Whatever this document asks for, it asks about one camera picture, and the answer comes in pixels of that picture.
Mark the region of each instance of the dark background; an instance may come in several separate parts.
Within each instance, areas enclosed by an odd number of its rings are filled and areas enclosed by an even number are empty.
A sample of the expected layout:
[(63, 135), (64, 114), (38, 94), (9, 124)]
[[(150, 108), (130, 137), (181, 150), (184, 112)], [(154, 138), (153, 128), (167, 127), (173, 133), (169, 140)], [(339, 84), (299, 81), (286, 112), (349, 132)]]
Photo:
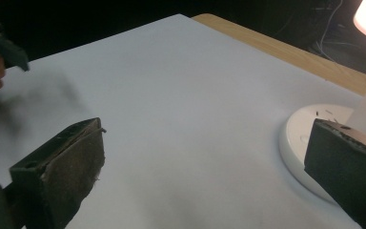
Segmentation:
[(0, 0), (7, 36), (30, 60), (102, 39), (177, 13), (212, 13), (366, 73), (366, 37), (353, 25), (361, 0)]

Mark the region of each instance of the white round lamp base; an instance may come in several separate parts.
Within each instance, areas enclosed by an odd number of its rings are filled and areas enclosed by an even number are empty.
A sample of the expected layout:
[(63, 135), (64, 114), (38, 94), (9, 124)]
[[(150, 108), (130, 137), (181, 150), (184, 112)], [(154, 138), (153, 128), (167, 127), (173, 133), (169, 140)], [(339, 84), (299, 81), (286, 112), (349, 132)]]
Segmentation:
[(311, 192), (334, 204), (332, 197), (304, 171), (304, 159), (316, 118), (344, 124), (352, 112), (351, 108), (331, 104), (304, 107), (290, 116), (279, 136), (281, 156), (293, 176)]

